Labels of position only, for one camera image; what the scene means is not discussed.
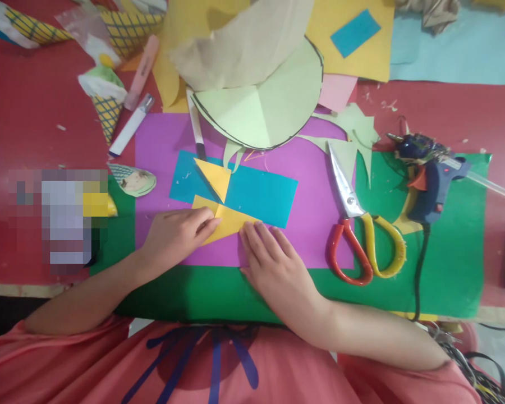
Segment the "blue paper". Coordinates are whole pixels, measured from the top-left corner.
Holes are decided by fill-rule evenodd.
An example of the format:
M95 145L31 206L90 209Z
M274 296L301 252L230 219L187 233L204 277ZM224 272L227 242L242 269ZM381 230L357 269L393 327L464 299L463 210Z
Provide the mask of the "blue paper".
M419 54L413 63L391 65L391 80L505 85L505 13L462 0L458 20L439 35L402 24L395 19L393 29L404 33L393 37L392 49L419 36Z
M391 41L391 64L413 63L419 54L423 15L395 11L393 39Z
M200 173L196 154L180 151L169 197L192 204L195 195L221 202ZM208 157L222 166L222 160ZM240 166L230 176L224 206L253 216L271 226L285 228L296 195L297 181L278 174Z
M331 40L342 56L348 57L372 38L380 28L367 9L331 35Z

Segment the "table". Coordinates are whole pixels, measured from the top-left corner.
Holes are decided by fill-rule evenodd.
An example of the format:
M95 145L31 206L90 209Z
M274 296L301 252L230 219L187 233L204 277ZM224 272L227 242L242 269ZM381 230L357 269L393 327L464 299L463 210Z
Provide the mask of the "table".
M67 0L8 4L46 22L71 7ZM108 149L97 114L76 80L92 65L75 41L27 50L0 40L0 295L52 296L87 276L84 270L68 277L45 271L40 219L21 220L27 227L22 231L9 228L8 170L105 168ZM128 88L134 73L118 75ZM158 94L152 77L146 86ZM160 112L159 97L156 100L152 111ZM436 137L455 152L493 153L489 178L505 186L505 86L363 81L357 103L366 115L375 116L382 136L398 130L402 114L411 131ZM130 113L124 110L122 115L118 130ZM382 139L378 149L386 144ZM120 163L134 165L134 142ZM505 199L490 192L484 251L479 319L505 324Z

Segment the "scissors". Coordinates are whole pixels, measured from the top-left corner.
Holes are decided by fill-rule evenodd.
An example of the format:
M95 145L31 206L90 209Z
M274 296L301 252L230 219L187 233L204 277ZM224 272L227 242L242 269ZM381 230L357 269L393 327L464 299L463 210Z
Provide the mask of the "scissors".
M331 155L331 163L333 164L333 173L337 182L338 193L341 196L342 204L346 211L344 218L341 218L340 223L336 225L335 232L329 243L329 258L331 269L342 279L352 285L365 286L372 281L373 275L380 278L390 278L400 272L404 261L406 260L406 243L395 226L390 224L381 216L371 216L370 213L363 210L351 182L348 181L342 170L342 166L333 152L331 142L328 142L329 153ZM361 244L355 237L352 228L350 227L350 218L360 217L365 225L366 252L361 247ZM374 236L374 222L382 226L393 238L395 252L394 259L389 267L383 271L378 269L376 261L376 239ZM359 261L363 266L363 274L360 278L354 279L346 275L338 266L337 263L337 246L342 234L350 242L355 254L359 257Z

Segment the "purple paper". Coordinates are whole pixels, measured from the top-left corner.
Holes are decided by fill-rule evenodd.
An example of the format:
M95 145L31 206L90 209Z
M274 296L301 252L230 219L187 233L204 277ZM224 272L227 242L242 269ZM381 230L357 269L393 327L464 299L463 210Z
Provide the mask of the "purple paper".
M210 157L222 159L226 138L200 116L200 126ZM311 119L300 132L303 135L346 139L335 125ZM196 153L189 114L151 113L136 132L136 166L157 177L157 186L136 200L136 246L140 247L157 212L190 208L191 205L168 197L180 150ZM329 268L327 244L333 226L342 212L339 196L332 184L328 156L313 143L296 137L287 144L262 154L259 151L241 165L269 171L298 180L296 196L284 234L293 244L308 268ZM238 267L246 265L239 235L231 235L197 249L183 263ZM341 268L354 268L354 254L341 239L338 248Z

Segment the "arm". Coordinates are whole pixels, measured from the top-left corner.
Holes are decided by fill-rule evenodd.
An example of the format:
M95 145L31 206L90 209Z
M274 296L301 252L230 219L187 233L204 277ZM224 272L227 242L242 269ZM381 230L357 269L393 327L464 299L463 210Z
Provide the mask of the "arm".
M45 303L25 320L26 331L70 335L97 327L134 289L189 256L220 221L208 208L158 214L142 248Z
M240 232L249 267L241 268L279 318L311 345L406 370L433 370L449 357L408 320L372 307L324 298L280 229L246 223Z

